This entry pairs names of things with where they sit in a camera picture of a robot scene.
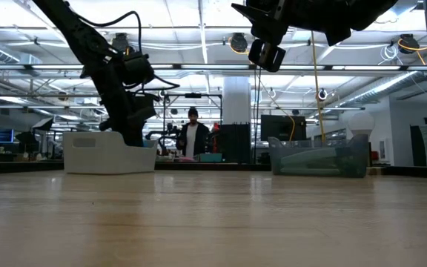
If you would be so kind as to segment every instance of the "yellow cable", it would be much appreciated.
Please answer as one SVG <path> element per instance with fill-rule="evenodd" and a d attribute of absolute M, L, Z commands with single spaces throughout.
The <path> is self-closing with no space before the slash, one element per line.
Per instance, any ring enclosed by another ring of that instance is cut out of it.
<path fill-rule="evenodd" d="M 314 41 L 314 31 L 311 31 L 312 38 L 312 57 L 314 59 L 314 77 L 316 79 L 316 102 L 317 102 L 317 112 L 319 114 L 319 122 L 320 122 L 320 133 L 321 140 L 325 142 L 325 133 L 324 133 L 324 123 L 322 122 L 322 111 L 320 109 L 320 101 L 319 101 L 319 80 L 317 78 L 317 58 L 316 58 L 316 42 Z"/>
<path fill-rule="evenodd" d="M 423 65 L 426 65 L 426 61 L 424 61 L 424 58 L 423 58 L 423 56 L 421 56 L 421 53 L 419 51 L 416 51 L 416 53 L 418 53 L 418 56 L 420 57 L 421 62 L 423 63 Z"/>
<path fill-rule="evenodd" d="M 261 83 L 261 85 L 263 86 L 263 90 L 266 92 L 266 94 L 271 98 L 271 100 L 273 100 L 273 103 L 282 111 L 284 112 L 284 114 L 286 114 L 286 116 L 289 117 L 289 119 L 291 119 L 291 121 L 293 122 L 293 130 L 291 131 L 291 135 L 289 136 L 289 142 L 291 142 L 293 140 L 294 137 L 294 130 L 296 130 L 296 122 L 294 121 L 293 117 L 291 115 L 289 115 L 286 111 L 284 111 L 279 105 L 278 103 L 276 103 L 276 101 L 274 100 L 274 98 L 270 95 L 270 93 L 268 92 L 268 90 L 266 90 L 266 87 L 264 86 L 264 84 L 259 81 Z"/>
<path fill-rule="evenodd" d="M 406 46 L 404 46 L 404 45 L 402 45 L 402 44 L 401 44 L 401 41 L 402 41 L 402 40 L 403 40 L 403 39 L 398 40 L 398 45 L 399 45 L 399 46 L 401 46 L 401 47 L 403 47 L 403 48 L 405 48 L 405 49 L 412 50 L 412 51 L 423 51 L 423 50 L 427 50 L 427 47 L 423 47 L 423 48 L 411 48 L 411 47 L 406 47 Z"/>
<path fill-rule="evenodd" d="M 237 54 L 239 54 L 239 55 L 248 55 L 248 54 L 250 53 L 248 50 L 246 50 L 245 52 L 236 52 L 236 51 L 231 47 L 231 37 L 230 37 L 230 38 L 228 38 L 228 46 L 230 47 L 230 49 L 231 49 L 233 52 L 235 52 L 235 53 L 237 53 Z"/>

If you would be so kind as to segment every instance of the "robotic arm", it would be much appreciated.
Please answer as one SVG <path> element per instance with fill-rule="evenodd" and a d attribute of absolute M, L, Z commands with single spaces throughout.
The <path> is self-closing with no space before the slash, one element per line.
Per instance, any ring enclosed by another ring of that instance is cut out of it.
<path fill-rule="evenodd" d="M 89 22 L 74 13 L 62 0 L 33 0 L 57 26 L 70 49 L 84 65 L 82 78 L 90 76 L 107 109 L 109 120 L 100 130 L 111 128 L 123 136 L 126 145 L 143 146 L 142 128 L 146 119 L 156 115 L 153 100 L 157 96 L 135 96 L 126 87 L 147 84 L 155 77 L 148 55 L 140 51 L 125 55 L 107 43 Z"/>
<path fill-rule="evenodd" d="M 289 26 L 325 33 L 335 45 L 364 30 L 398 0 L 247 0 L 231 6 L 250 20 L 253 42 L 248 58 L 276 72 L 285 57 L 278 47 Z"/>

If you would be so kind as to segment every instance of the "man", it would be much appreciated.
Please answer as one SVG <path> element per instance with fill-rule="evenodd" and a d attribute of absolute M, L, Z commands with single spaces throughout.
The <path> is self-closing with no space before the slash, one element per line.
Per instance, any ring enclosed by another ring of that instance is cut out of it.
<path fill-rule="evenodd" d="M 181 135 L 177 139 L 176 147 L 182 150 L 185 157 L 193 156 L 205 152 L 205 141 L 208 135 L 207 126 L 197 122 L 199 113 L 197 109 L 191 108 L 188 112 L 190 122 L 182 126 Z"/>

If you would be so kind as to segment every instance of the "wooden table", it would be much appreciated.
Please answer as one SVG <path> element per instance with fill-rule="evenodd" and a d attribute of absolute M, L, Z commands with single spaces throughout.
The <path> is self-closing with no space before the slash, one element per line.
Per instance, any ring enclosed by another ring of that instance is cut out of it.
<path fill-rule="evenodd" d="M 427 266 L 427 179 L 2 174 L 0 266 Z"/>

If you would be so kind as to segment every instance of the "transparent container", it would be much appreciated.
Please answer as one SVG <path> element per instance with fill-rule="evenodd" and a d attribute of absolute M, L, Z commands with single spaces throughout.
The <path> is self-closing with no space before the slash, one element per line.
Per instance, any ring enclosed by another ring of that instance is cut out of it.
<path fill-rule="evenodd" d="M 367 174 L 368 136 L 360 134 L 349 142 L 281 142 L 270 137 L 271 170 L 275 175 L 363 178 Z"/>

